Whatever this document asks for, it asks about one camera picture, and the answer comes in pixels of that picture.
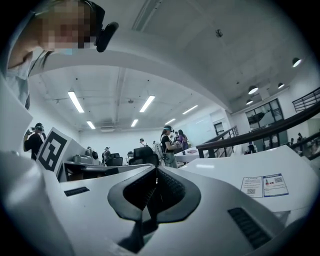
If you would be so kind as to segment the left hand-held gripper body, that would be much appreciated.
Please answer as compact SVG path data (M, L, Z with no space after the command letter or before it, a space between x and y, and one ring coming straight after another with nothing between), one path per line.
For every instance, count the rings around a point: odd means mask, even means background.
M36 163L44 177L60 183L104 177L105 171L98 167L91 152L53 127L40 147Z

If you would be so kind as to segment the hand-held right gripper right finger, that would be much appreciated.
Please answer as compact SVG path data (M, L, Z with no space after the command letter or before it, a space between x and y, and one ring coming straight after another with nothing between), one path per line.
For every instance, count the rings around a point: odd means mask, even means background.
M147 243L149 256L272 256L288 231L266 207L233 185L179 169L201 199L184 221L160 224Z

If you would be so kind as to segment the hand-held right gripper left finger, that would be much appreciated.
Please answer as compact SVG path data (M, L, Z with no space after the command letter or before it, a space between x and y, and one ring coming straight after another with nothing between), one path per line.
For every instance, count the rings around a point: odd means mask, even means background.
M108 202L110 189L153 170L150 165L106 177L58 182L49 174L49 199L58 219L50 247L53 256L155 256L157 240L147 243L139 225L120 218Z

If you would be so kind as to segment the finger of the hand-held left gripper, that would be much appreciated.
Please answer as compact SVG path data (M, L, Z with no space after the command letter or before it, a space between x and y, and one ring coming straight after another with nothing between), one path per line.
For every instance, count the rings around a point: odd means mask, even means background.
M152 167L153 164L151 163L146 163L146 164L135 164L135 165L123 165L123 166L111 166L111 167L106 167L105 175L110 176L110 175L116 175L128 171L132 171L138 168L149 168Z

